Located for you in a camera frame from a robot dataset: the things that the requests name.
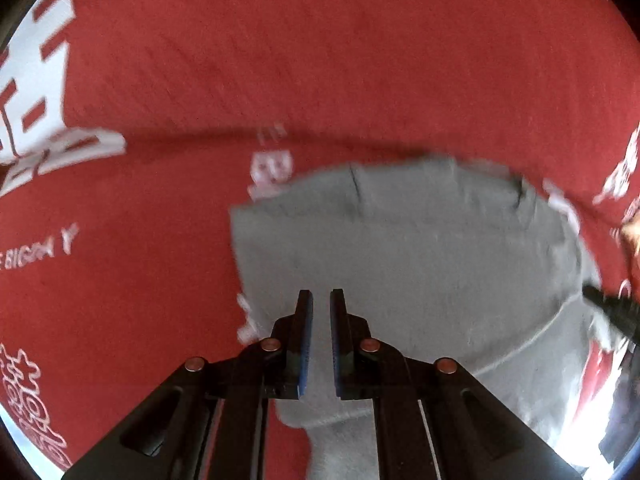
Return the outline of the grey small garment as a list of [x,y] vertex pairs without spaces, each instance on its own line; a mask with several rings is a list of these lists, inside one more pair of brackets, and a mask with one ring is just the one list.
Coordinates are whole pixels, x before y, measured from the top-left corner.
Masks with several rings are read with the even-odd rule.
[[582,298],[600,273],[567,218],[528,182],[452,159],[318,172],[233,209],[231,233],[260,330],[314,295],[308,389],[278,405],[310,440],[313,479],[378,476],[371,405],[335,394],[333,289],[405,356],[456,359],[554,448],[590,342],[620,340]]

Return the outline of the red blanket with white print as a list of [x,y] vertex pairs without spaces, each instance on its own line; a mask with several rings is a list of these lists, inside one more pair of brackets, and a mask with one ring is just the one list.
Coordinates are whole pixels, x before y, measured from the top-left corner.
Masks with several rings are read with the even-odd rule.
[[[27,463],[60,478],[184,360],[269,333],[233,209],[427,158],[533,185],[638,295],[639,44],[611,0],[36,0],[1,55],[1,418]],[[588,404],[624,347],[590,342],[557,448],[599,474]],[[278,405],[267,474],[312,479]]]

